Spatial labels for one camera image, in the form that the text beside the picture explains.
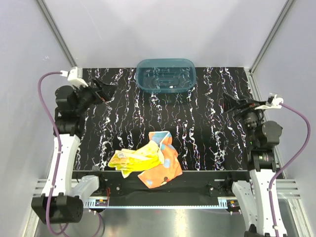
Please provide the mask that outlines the yellow patterned towel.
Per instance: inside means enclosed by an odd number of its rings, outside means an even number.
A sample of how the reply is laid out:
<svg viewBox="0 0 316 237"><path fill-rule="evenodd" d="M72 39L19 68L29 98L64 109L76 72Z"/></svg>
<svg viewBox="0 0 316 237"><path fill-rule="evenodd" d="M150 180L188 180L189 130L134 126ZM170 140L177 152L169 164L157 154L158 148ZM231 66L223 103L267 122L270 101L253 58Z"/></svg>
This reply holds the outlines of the yellow patterned towel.
<svg viewBox="0 0 316 237"><path fill-rule="evenodd" d="M132 172L141 172L164 164L164 160L159 145L150 141L137 150L115 150L108 167L120 171L123 178L127 178Z"/></svg>

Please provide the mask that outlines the orange dotted towel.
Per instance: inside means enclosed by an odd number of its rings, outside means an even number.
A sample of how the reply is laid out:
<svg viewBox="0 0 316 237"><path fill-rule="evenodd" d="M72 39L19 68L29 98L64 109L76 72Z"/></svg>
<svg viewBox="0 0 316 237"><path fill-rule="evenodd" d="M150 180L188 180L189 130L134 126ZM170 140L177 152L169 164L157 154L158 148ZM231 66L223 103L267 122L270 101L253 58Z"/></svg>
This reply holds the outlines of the orange dotted towel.
<svg viewBox="0 0 316 237"><path fill-rule="evenodd" d="M150 132L149 140L158 146L158 154L162 155L163 160L159 165L143 171L138 177L149 189L153 189L167 184L182 175L183 171L169 131Z"/></svg>

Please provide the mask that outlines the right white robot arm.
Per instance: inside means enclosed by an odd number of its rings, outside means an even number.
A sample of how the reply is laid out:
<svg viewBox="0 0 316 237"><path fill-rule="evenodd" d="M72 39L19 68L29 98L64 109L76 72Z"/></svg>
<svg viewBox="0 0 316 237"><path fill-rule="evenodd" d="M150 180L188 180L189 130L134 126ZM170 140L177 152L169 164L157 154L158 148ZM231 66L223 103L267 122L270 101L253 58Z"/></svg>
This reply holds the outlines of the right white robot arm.
<svg viewBox="0 0 316 237"><path fill-rule="evenodd" d="M264 121L265 110L281 109L284 99L276 94L266 101L250 97L236 98L223 93L225 113L234 113L242 121L249 138L246 166L249 180L230 178L224 183L228 195L235 196L245 222L246 237L286 237L278 199L274 147L279 144L283 128L275 121Z"/></svg>

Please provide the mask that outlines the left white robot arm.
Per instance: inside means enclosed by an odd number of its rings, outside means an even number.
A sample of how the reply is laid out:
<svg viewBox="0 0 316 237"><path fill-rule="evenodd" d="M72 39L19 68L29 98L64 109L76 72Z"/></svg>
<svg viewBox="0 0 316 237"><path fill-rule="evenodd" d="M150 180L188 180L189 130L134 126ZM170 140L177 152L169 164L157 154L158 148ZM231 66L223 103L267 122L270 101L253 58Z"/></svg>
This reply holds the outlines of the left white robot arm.
<svg viewBox="0 0 316 237"><path fill-rule="evenodd" d="M86 175L72 186L75 158L84 130L84 114L92 105L112 99L117 86L98 79L94 86L65 85L55 91L57 107L51 117L54 129L54 152L46 184L31 207L44 223L77 223L82 218L84 203L92 194L102 195L107 188L97 175Z"/></svg>

